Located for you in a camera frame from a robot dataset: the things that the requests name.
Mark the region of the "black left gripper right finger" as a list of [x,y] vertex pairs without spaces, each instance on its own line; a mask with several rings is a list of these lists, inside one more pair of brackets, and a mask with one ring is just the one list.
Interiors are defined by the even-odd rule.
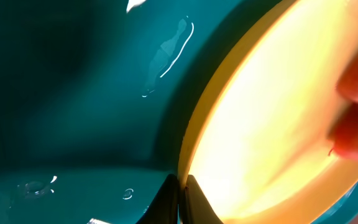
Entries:
[[188,176],[181,193],[181,221],[182,224],[223,224],[193,175]]

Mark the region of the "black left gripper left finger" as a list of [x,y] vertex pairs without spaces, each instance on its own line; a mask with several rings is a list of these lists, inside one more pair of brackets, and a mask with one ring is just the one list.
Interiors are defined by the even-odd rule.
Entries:
[[136,224],[177,224],[179,183],[169,174]]

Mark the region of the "yellow plate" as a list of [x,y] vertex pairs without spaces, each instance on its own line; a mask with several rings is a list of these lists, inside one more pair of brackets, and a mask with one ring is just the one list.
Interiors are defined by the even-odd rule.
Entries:
[[233,20],[178,162],[223,223],[351,223],[358,160],[333,152],[350,103],[337,82],[358,52],[358,1],[279,1]]

